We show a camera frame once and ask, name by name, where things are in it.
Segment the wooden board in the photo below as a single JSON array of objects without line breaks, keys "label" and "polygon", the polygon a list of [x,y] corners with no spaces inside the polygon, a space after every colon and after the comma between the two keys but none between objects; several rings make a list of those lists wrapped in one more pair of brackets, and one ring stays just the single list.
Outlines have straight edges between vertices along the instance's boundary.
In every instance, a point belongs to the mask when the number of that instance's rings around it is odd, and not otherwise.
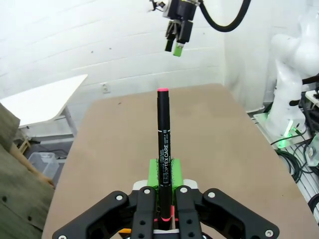
[{"label": "wooden board", "polygon": [[[319,228],[287,168],[221,85],[170,91],[171,152],[201,192],[218,188],[275,223],[281,239],[317,239]],[[62,171],[43,239],[115,190],[130,193],[158,153],[157,94],[95,102]],[[223,238],[203,227],[214,239]]]}]

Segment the green light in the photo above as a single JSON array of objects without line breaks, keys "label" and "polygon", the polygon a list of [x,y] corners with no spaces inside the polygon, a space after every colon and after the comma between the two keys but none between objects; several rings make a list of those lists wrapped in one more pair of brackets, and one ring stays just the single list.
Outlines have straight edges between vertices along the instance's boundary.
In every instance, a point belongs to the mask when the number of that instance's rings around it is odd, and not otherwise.
[{"label": "green light", "polygon": [[284,137],[285,137],[285,138],[288,136],[288,133],[289,133],[289,131],[291,130],[291,126],[293,126],[293,123],[294,123],[293,120],[290,120],[290,121],[289,121],[288,126],[287,126],[287,128],[286,128],[286,131],[285,131],[285,133],[284,133]]},{"label": "green light", "polygon": [[180,57],[182,50],[183,50],[183,48],[178,46],[178,44],[176,44],[175,51],[174,51],[173,55]]}]

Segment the floor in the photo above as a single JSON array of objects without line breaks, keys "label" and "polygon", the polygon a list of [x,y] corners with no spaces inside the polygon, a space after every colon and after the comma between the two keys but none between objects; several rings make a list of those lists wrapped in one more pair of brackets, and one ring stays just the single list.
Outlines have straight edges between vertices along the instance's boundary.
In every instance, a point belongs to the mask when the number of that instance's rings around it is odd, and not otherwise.
[{"label": "floor", "polygon": [[29,148],[28,150],[26,150],[26,152],[24,153],[25,157],[29,159],[29,157],[31,156],[32,153],[34,152],[53,152],[56,155],[57,161],[59,163],[59,168],[53,178],[53,182],[54,185],[56,186],[66,157],[70,151],[70,148],[72,146],[73,141],[67,140],[67,141],[62,141],[62,142],[45,142],[45,143],[41,143],[41,144],[32,144],[31,148]]}]

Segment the white brick wall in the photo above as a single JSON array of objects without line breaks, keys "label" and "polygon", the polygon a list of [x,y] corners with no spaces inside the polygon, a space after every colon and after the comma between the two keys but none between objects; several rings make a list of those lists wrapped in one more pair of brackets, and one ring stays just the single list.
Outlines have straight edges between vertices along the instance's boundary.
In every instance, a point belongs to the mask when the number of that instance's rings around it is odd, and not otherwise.
[{"label": "white brick wall", "polygon": [[[4,0],[0,2],[0,98],[88,74],[69,103],[80,124],[100,98],[223,83],[223,36],[198,9],[181,58],[164,52],[168,19],[148,0]],[[220,7],[207,3],[215,17]],[[103,94],[107,82],[110,93]],[[69,133],[65,120],[32,126],[32,136]]]},{"label": "white brick wall", "polygon": [[[318,0],[254,0],[232,33],[212,29],[196,11],[182,57],[164,52],[168,19],[146,13],[148,0],[0,1],[0,98],[76,75],[88,74],[69,103],[77,125],[101,98],[222,83],[246,110],[271,96],[273,34],[296,34],[298,16]],[[207,0],[213,19],[227,24],[241,1]],[[107,82],[110,93],[103,94]],[[32,136],[70,133],[65,120],[33,126]]]}]

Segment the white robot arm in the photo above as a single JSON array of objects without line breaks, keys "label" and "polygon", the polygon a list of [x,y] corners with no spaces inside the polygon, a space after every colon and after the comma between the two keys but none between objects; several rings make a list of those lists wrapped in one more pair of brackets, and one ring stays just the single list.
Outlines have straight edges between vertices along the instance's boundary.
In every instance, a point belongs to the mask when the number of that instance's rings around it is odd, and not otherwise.
[{"label": "white robot arm", "polygon": [[274,136],[287,137],[292,128],[305,130],[305,116],[299,109],[302,77],[319,73],[319,12],[304,15],[300,27],[299,38],[278,34],[272,39],[277,86],[266,129]]}]

